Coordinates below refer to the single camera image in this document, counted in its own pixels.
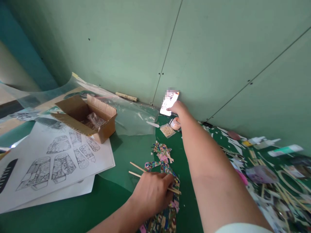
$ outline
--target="hand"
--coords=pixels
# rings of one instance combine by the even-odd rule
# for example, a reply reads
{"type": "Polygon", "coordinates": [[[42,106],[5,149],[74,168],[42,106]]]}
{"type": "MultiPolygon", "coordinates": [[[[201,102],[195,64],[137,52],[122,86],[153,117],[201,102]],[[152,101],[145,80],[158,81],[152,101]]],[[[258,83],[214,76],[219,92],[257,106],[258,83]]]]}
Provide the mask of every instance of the hand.
{"type": "Polygon", "coordinates": [[[167,111],[172,111],[173,113],[176,113],[176,114],[180,114],[182,111],[188,111],[188,108],[186,107],[186,105],[177,100],[172,107],[170,108],[167,108],[166,109],[167,111]]]}
{"type": "Polygon", "coordinates": [[[144,172],[129,198],[145,220],[165,209],[173,200],[173,192],[167,188],[174,182],[171,174],[144,172]]]}

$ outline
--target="cardboard box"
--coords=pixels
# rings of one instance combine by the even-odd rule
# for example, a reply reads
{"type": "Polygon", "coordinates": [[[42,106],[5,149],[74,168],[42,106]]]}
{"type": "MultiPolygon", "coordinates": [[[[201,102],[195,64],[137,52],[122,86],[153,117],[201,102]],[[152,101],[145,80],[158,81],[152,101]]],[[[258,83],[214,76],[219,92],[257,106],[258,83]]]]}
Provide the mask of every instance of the cardboard box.
{"type": "Polygon", "coordinates": [[[95,97],[87,95],[86,103],[79,95],[74,95],[57,102],[55,105],[63,110],[65,114],[51,113],[53,117],[84,135],[93,135],[94,139],[99,143],[104,143],[116,131],[117,110],[95,97]],[[98,131],[81,123],[92,112],[95,112],[106,121],[99,127],[98,131]]]}

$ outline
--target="phone screen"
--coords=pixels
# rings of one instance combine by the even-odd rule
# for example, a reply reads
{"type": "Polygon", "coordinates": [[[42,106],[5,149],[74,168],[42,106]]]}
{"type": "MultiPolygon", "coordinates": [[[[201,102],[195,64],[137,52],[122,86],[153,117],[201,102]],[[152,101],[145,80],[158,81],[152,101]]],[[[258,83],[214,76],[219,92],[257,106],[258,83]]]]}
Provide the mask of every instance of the phone screen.
{"type": "Polygon", "coordinates": [[[179,92],[169,92],[167,91],[167,94],[165,95],[165,99],[162,103],[162,107],[160,109],[160,113],[163,115],[170,116],[172,115],[171,111],[167,111],[166,109],[173,106],[173,104],[178,99],[179,92]]]}

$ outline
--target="green wall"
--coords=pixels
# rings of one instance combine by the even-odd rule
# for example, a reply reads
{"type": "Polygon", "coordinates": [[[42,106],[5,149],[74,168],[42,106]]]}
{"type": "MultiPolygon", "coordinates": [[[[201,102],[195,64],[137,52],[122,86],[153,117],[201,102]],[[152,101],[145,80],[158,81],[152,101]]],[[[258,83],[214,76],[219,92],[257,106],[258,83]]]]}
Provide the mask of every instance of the green wall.
{"type": "Polygon", "coordinates": [[[311,154],[309,0],[7,3],[60,85],[73,71],[155,106],[178,89],[198,120],[311,154]]]}
{"type": "Polygon", "coordinates": [[[75,72],[152,103],[180,0],[7,2],[58,84],[75,72]]]}
{"type": "Polygon", "coordinates": [[[311,29],[208,122],[311,155],[311,29]]]}

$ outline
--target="glue bottle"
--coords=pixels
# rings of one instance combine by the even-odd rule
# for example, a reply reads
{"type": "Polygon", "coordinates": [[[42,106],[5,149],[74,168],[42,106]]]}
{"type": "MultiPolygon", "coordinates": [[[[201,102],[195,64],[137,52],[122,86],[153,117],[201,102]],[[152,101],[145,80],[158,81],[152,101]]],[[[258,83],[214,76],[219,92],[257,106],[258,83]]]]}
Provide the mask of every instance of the glue bottle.
{"type": "Polygon", "coordinates": [[[268,151],[268,154],[271,155],[272,157],[276,157],[276,156],[279,156],[279,155],[284,155],[284,154],[289,154],[289,153],[293,153],[293,152],[298,152],[298,151],[301,151],[303,150],[303,148],[299,145],[290,145],[290,146],[287,146],[287,147],[282,147],[282,148],[279,148],[279,149],[276,149],[276,150],[271,150],[271,151],[268,151]]]}
{"type": "Polygon", "coordinates": [[[250,147],[255,144],[259,144],[265,137],[255,137],[242,142],[244,146],[250,147]]]}
{"type": "Polygon", "coordinates": [[[258,150],[264,149],[269,146],[273,146],[277,141],[280,141],[281,139],[275,139],[275,140],[265,140],[261,142],[260,144],[254,145],[254,147],[258,150]]]}

